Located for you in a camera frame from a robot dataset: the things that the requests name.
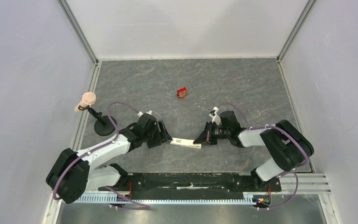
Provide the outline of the white remote control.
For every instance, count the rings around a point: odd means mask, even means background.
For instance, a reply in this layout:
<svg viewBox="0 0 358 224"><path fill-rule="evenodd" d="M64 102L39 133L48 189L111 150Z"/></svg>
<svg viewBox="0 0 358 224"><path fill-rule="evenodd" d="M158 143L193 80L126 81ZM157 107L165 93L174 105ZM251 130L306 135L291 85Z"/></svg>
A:
<svg viewBox="0 0 358 224"><path fill-rule="evenodd" d="M194 144L194 140L189 139L180 139L180 138L172 138L170 142L171 145L180 146L180 147L187 147L187 148L195 148L201 149L201 144Z"/></svg>

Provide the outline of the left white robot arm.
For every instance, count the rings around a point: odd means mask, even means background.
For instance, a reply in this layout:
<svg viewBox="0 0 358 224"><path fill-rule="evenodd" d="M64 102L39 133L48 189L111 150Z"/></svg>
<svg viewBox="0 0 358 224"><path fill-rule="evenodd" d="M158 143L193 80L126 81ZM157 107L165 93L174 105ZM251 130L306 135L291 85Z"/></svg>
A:
<svg viewBox="0 0 358 224"><path fill-rule="evenodd" d="M142 114L137 122L117 134L87 149L64 149L46 177L55 200L73 203L85 191L112 186L115 190L126 188L128 179L115 167L100 166L110 159L126 154L146 144L148 148L172 141L163 121L150 114Z"/></svg>

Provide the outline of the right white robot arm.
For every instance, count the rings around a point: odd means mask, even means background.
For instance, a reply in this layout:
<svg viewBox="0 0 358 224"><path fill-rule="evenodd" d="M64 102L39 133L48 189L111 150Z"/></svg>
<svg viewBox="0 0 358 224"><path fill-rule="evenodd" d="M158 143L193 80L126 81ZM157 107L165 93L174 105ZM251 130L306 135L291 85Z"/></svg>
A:
<svg viewBox="0 0 358 224"><path fill-rule="evenodd" d="M270 158L251 171L250 183L255 190L263 190L269 180L281 177L309 162L314 154L312 144L288 121L273 125L241 127L233 111L220 114L210 112L212 120L193 141L194 144L216 145L218 140L228 140L234 147L266 147Z"/></svg>

